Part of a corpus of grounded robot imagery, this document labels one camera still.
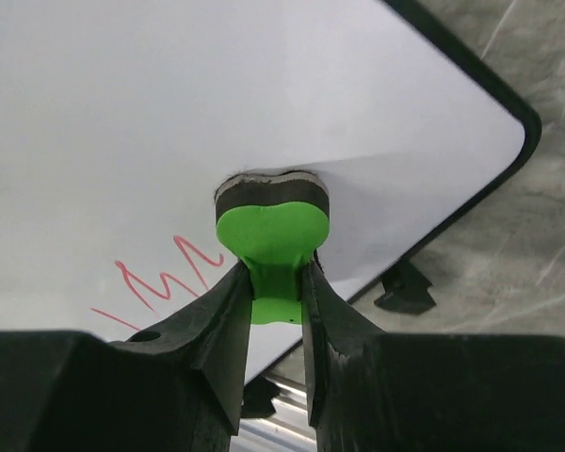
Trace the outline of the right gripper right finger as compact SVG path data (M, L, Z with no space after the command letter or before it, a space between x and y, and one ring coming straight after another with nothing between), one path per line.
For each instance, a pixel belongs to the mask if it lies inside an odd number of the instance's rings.
M321 451L565 451L565 338L391 333L301 274Z

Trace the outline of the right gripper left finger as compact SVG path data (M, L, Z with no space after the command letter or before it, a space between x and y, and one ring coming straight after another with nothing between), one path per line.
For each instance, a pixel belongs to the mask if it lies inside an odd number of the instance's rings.
M0 451L225 451L239 429L250 275L126 341L0 331Z

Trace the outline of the green whiteboard eraser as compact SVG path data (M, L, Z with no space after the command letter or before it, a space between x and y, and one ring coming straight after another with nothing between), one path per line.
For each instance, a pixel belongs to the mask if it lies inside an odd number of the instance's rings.
M300 324L301 275L330 233L330 195L314 173L238 173L214 196L219 243L249 271L251 323Z

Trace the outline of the small black-framed whiteboard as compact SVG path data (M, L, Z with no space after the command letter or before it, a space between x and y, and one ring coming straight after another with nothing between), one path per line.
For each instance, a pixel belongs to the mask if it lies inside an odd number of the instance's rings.
M413 1L0 1L0 331L124 340L187 305L234 264L240 172L323 180L350 299L538 131Z

